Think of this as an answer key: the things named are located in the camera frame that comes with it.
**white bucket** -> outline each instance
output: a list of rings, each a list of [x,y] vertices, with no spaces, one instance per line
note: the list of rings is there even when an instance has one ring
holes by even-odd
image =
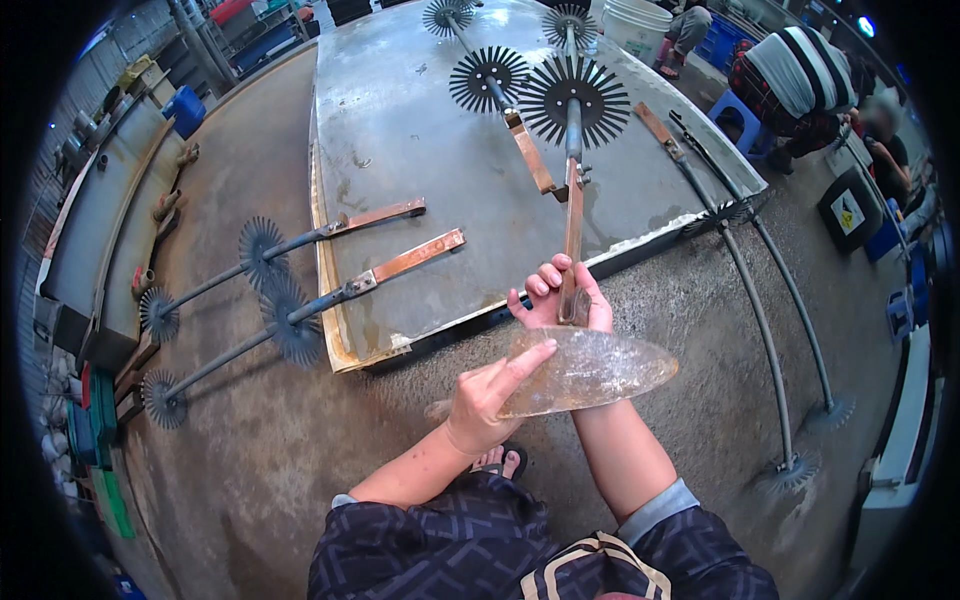
[[[663,44],[663,36],[670,30],[670,19],[663,20],[661,16],[627,12],[622,5],[631,0],[608,0],[603,9],[602,21],[604,36],[611,39],[616,45],[634,55],[640,62],[653,66],[657,59],[657,51]],[[634,4],[650,4],[642,0],[633,0]],[[650,4],[660,12],[669,12],[655,4]]]

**translucent plastic sheet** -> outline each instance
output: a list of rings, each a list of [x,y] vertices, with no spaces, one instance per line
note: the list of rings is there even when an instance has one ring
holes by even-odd
[[[547,338],[557,340],[557,352],[507,398],[499,417],[611,404],[657,388],[678,368],[677,359],[654,344],[570,326],[522,330],[510,345],[510,357]]]

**concrete floor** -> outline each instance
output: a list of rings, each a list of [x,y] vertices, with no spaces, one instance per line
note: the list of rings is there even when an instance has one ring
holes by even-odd
[[[234,264],[236,236],[254,215],[274,219],[288,238],[310,229],[314,59],[308,52],[253,84],[191,139],[203,153],[184,173],[180,226],[155,264],[158,283],[174,295]],[[682,84],[712,89],[718,81],[697,83],[700,77]],[[779,456],[780,433],[759,331],[720,237],[708,233],[601,282],[616,331],[660,344],[680,362],[669,383],[635,400],[639,413],[704,506],[773,573],[784,598],[823,596],[840,574],[838,543],[856,474],[884,421],[900,355],[884,322],[885,299],[903,284],[892,257],[870,265],[863,252],[834,250],[815,210],[832,179],[828,169],[818,156],[796,167],[789,179],[768,177],[764,217],[806,299],[834,390],[857,402],[842,432],[796,438],[799,450],[819,453],[824,464],[800,493],[769,498],[750,486]],[[749,227],[734,237],[771,322],[796,431],[822,401],[809,346],[759,237]],[[311,252],[293,252],[291,265],[304,290],[317,289]],[[238,277],[187,303],[177,339],[148,366],[185,376],[261,326],[256,294]],[[503,324],[378,376],[334,376],[325,358],[305,371],[266,344],[191,388],[180,428],[135,418],[121,464],[144,535],[139,548],[118,549],[120,561],[138,581],[158,582],[147,589],[152,598],[302,597],[333,495],[426,433],[423,407],[447,397],[458,373],[502,356],[517,327]],[[532,459],[524,484],[548,502],[559,541],[615,528],[569,415],[530,420],[516,440]]]

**plaid pants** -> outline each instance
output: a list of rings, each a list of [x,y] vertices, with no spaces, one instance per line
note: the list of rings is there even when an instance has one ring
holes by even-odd
[[[770,85],[744,55],[754,44],[748,39],[733,48],[733,65],[728,77],[730,89],[768,130],[789,137],[784,144],[794,158],[825,148],[840,133],[840,120],[821,110],[808,112],[799,119],[786,111]]]

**wet table surface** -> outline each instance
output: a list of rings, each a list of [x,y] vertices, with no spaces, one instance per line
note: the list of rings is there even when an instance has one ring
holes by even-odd
[[[498,114],[457,105],[448,90],[466,55],[456,37],[422,22],[425,1],[391,7],[337,28],[318,41],[314,110],[325,213],[354,215],[423,196],[427,213],[356,231],[332,243],[339,284],[453,228],[467,244],[346,303],[344,347],[365,360],[502,305],[511,287],[564,246],[565,204],[541,196]],[[554,56],[533,0],[491,0],[466,35],[476,48],[505,46],[530,67]],[[687,125],[750,196],[766,187],[706,117],[674,87],[603,36],[586,50],[624,83],[630,105],[644,102],[675,137],[668,118]],[[554,181],[564,179],[564,148],[533,132]],[[691,164],[717,202],[731,199],[706,164]],[[583,258],[639,246],[704,211],[654,136],[632,113],[609,145],[584,152],[593,183],[584,190]]]

